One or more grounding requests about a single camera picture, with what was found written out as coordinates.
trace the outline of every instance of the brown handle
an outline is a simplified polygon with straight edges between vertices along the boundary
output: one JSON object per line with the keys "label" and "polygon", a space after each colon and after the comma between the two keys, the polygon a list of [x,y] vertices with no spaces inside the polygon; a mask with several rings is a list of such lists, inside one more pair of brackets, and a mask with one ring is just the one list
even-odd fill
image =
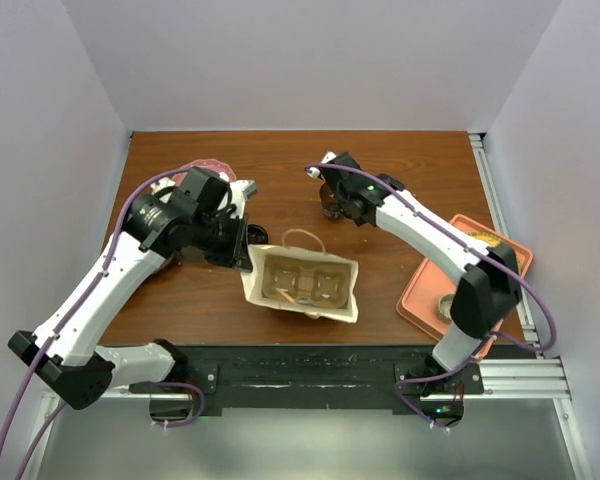
{"label": "brown handle", "polygon": [[318,237],[317,235],[311,233],[308,230],[305,230],[304,228],[290,228],[289,230],[287,230],[286,232],[284,232],[282,234],[282,246],[283,247],[288,247],[289,245],[287,245],[287,236],[290,233],[304,233],[305,235],[310,236],[311,238],[313,238],[316,242],[318,242],[320,244],[320,248],[322,248],[322,253],[327,253],[327,249],[324,246],[324,242],[322,240],[320,240],[320,237]]}

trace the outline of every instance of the metal frame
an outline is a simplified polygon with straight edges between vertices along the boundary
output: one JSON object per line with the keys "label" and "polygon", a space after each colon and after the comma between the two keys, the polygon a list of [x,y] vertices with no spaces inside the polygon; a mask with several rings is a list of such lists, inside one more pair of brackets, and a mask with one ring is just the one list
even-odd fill
{"label": "metal frame", "polygon": [[[491,177],[489,161],[482,143],[482,137],[478,134],[469,134],[469,140],[473,148],[495,229],[503,235],[508,236],[504,215]],[[539,341],[538,334],[529,310],[526,295],[524,294],[522,302],[518,305],[518,314],[526,341],[530,344],[537,344]],[[537,359],[483,360],[480,363],[480,369],[485,393],[481,395],[468,395],[467,398],[479,399],[481,401],[553,399],[575,478],[577,480],[594,478],[586,456],[582,436],[580,435],[573,414],[569,385],[560,359],[545,359],[541,355],[538,355]],[[121,386],[107,391],[102,396],[102,399],[127,398],[132,400],[146,399],[149,396],[153,399],[164,400],[187,398],[186,394],[131,394],[128,386]],[[447,397],[449,396],[431,395],[427,400],[447,400]],[[53,392],[49,391],[43,395],[32,438],[44,422],[45,415],[48,415],[57,403],[58,397]],[[31,480],[37,478],[52,429],[53,426],[44,435],[36,453],[32,457],[26,478]]]}

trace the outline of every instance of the brown wooden tabletop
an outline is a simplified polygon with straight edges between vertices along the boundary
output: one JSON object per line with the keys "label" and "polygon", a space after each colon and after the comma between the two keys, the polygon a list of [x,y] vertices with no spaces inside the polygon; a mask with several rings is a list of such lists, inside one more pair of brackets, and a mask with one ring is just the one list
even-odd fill
{"label": "brown wooden tabletop", "polygon": [[[375,343],[435,341],[396,312],[396,304],[423,257],[402,240],[369,225],[330,221],[322,213],[321,182],[303,170],[325,152],[348,151],[365,170],[387,173],[442,218],[465,214],[492,226],[473,152],[465,132],[137,132],[115,202],[144,180],[198,158],[228,163],[258,194],[247,204],[250,223],[279,244],[289,228],[318,235],[327,250],[357,260],[356,324],[271,310],[247,303],[236,271],[182,262],[149,278],[105,332],[104,344],[165,338],[175,344]],[[316,249],[310,239],[297,246]],[[503,331],[522,339],[517,316]]]}

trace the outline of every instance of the cable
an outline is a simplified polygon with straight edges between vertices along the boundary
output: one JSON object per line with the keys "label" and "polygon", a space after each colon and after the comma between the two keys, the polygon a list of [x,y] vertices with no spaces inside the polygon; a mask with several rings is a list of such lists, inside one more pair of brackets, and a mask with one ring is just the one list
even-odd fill
{"label": "cable", "polygon": [[40,430],[38,430],[38,433],[36,434],[35,438],[31,441],[31,445],[29,445],[29,449],[27,450],[27,453],[24,454],[24,458],[22,459],[22,463],[20,464],[20,467],[18,468],[18,472],[16,473],[14,480],[20,480],[22,478],[25,470],[27,469],[27,465],[29,464],[29,460],[31,460],[31,457],[33,456],[33,452],[36,450],[38,443],[40,443],[40,440],[42,440],[42,437],[44,436],[44,432],[46,432],[47,428],[49,428],[49,425],[51,425],[53,420],[58,416],[58,414],[66,406],[67,406],[67,402],[65,402],[64,400],[61,400],[60,403],[58,404],[58,406],[55,408],[55,410],[53,412],[51,412],[49,414],[49,416],[46,418],[46,420],[40,427]]}
{"label": "cable", "polygon": [[124,223],[127,212],[129,211],[129,208],[131,207],[131,204],[144,190],[149,188],[152,183],[157,182],[158,180],[165,178],[165,177],[171,177],[171,176],[177,175],[179,173],[186,173],[191,168],[192,167],[176,168],[174,170],[169,170],[167,172],[163,172],[159,175],[156,175],[155,177],[152,177],[149,180],[146,180],[144,183],[142,183],[142,185],[140,185],[138,188],[136,188],[133,191],[133,193],[131,195],[129,195],[127,200],[125,200],[124,204],[122,205],[122,209],[120,210],[120,214],[118,215],[118,219],[116,220],[116,225],[113,230],[113,233],[111,234],[111,245],[109,247],[109,251],[107,252],[107,254],[105,256],[104,261],[102,262],[102,270],[100,272],[98,272],[95,275],[95,277],[93,277],[93,280],[91,280],[91,283],[89,283],[89,285],[84,290],[84,292],[82,292],[82,294],[76,300],[76,302],[62,316],[60,321],[57,323],[57,325],[53,329],[53,336],[50,336],[49,338],[47,338],[45,340],[45,342],[42,344],[42,347],[40,347],[40,349],[38,350],[38,353],[36,353],[36,355],[33,357],[33,360],[31,361],[31,364],[29,365],[29,368],[27,369],[27,372],[25,373],[24,378],[22,379],[22,382],[20,383],[20,386],[18,387],[16,395],[14,396],[13,401],[11,402],[11,406],[9,407],[9,411],[7,412],[7,416],[4,420],[4,423],[2,424],[2,428],[0,429],[0,457],[2,456],[2,451],[4,449],[4,445],[7,440],[7,434],[9,433],[9,429],[11,428],[11,424],[13,423],[13,419],[18,410],[18,406],[20,405],[20,402],[22,401],[22,397],[24,396],[24,393],[25,393],[27,387],[29,386],[31,379],[33,378],[33,375],[35,374],[35,371],[36,371],[40,361],[42,360],[44,355],[47,353],[49,348],[51,347],[51,344],[58,337],[58,335],[60,334],[60,332],[62,331],[64,326],[69,322],[71,317],[73,317],[73,315],[78,311],[78,309],[82,306],[82,304],[84,304],[86,299],[89,298],[89,295],[91,295],[91,293],[93,293],[95,288],[98,286],[98,283],[100,283],[100,280],[105,275],[107,268],[111,264],[111,262],[113,260],[113,255],[116,251],[116,247],[118,246],[118,238],[120,237],[120,233],[122,232],[122,225]]}
{"label": "cable", "polygon": [[[520,286],[522,286],[522,288],[524,288],[527,291],[527,293],[529,293],[529,295],[531,295],[531,297],[536,301],[536,303],[538,304],[538,307],[540,307],[540,310],[542,310],[542,313],[544,314],[544,316],[547,319],[547,324],[549,325],[549,340],[545,345],[540,345],[538,347],[534,347],[532,345],[527,345],[526,343],[521,342],[518,339],[515,339],[515,338],[511,337],[510,335],[507,335],[506,333],[490,332],[490,335],[495,334],[500,337],[504,337],[504,338],[510,340],[511,342],[513,342],[518,347],[523,348],[525,350],[532,351],[532,352],[536,352],[536,353],[540,353],[540,352],[549,350],[550,348],[552,348],[555,345],[556,337],[557,337],[556,324],[555,324],[553,315],[549,311],[549,307],[544,302],[544,300],[542,298],[540,298],[540,296],[533,289],[533,287],[531,285],[529,285],[526,280],[524,280],[522,277],[520,277],[520,275],[518,275],[517,272],[514,272],[513,270],[507,268],[506,266],[502,265],[497,260],[494,260],[491,257],[488,257],[488,256],[478,252],[474,248],[469,247],[466,244],[466,242],[464,242],[460,237],[458,237],[457,235],[453,234],[452,232],[446,230],[441,225],[438,225],[438,223],[436,223],[435,221],[433,221],[426,215],[423,215],[422,212],[416,210],[416,208],[406,198],[404,198],[402,195],[400,195],[400,193],[395,188],[393,188],[387,182],[373,176],[372,174],[365,172],[364,170],[357,169],[357,168],[347,167],[344,165],[333,165],[330,163],[310,163],[309,165],[305,166],[305,170],[309,170],[311,168],[317,168],[318,170],[320,170],[321,168],[327,168],[327,169],[332,169],[332,170],[340,170],[343,172],[353,173],[356,175],[363,176],[363,177],[373,181],[380,187],[384,188],[387,192],[389,192],[390,194],[395,196],[398,199],[398,201],[400,201],[400,203],[402,203],[405,207],[407,207],[409,210],[411,210],[414,215],[421,218],[427,224],[431,225],[433,228],[435,228],[439,232],[443,233],[445,236],[447,236],[448,238],[453,240],[455,243],[460,245],[462,248],[464,248],[468,252],[470,252],[473,255],[475,255],[476,257],[478,257],[480,260],[487,262],[489,265],[497,268],[498,270],[500,270],[501,272],[505,273],[507,276],[509,276],[516,282],[518,282],[518,284],[520,284]],[[449,432],[448,427],[445,427],[445,425],[437,422],[436,420],[429,418],[420,408],[418,408],[416,405],[414,405],[409,399],[405,398],[404,395],[402,395],[402,392],[400,391],[400,387],[405,386],[405,385],[414,384],[414,383],[435,382],[435,381],[439,381],[439,380],[448,378],[452,375],[455,375],[456,373],[460,372],[463,368],[465,368],[469,363],[471,363],[471,361],[473,360],[473,356],[476,355],[482,349],[482,347],[484,346],[486,341],[487,341],[487,339],[485,339],[480,344],[480,346],[476,350],[474,350],[474,352],[464,362],[460,363],[460,365],[458,365],[457,367],[455,367],[454,369],[452,369],[448,372],[442,373],[440,375],[434,375],[432,377],[405,378],[404,380],[400,380],[400,381],[396,382],[396,384],[394,385],[396,394],[398,395],[398,397],[400,398],[402,403],[404,403],[407,407],[409,407],[414,413],[416,413],[419,417],[425,419],[427,422],[430,422],[431,427],[436,426],[439,428],[444,428],[447,432]]]}
{"label": "cable", "polygon": [[195,385],[191,385],[190,383],[181,383],[181,382],[154,382],[153,384],[158,387],[186,388],[189,391],[191,391],[192,393],[195,393],[198,397],[200,397],[200,407],[198,407],[198,411],[195,414],[193,414],[189,418],[182,420],[181,422],[177,422],[177,423],[170,423],[167,421],[162,422],[162,426],[164,428],[176,428],[176,427],[185,427],[187,425],[191,425],[198,418],[200,418],[200,415],[202,415],[202,412],[204,412],[204,393],[202,393],[202,390],[200,390]]}

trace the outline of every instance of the pink tray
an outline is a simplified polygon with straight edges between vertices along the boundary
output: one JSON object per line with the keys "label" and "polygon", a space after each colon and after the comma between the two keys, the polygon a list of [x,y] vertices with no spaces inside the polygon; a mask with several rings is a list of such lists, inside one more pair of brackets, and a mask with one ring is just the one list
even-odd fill
{"label": "pink tray", "polygon": [[[489,233],[510,245],[518,257],[521,275],[525,276],[533,260],[531,250],[464,215],[456,215],[450,223],[465,233]],[[440,340],[449,328],[449,323],[438,314],[438,300],[442,295],[454,291],[455,286],[442,270],[429,259],[425,259],[402,294],[397,306],[398,313],[425,333]],[[502,321],[496,326],[496,330],[501,325]],[[482,353],[485,354],[490,347],[489,343]]]}

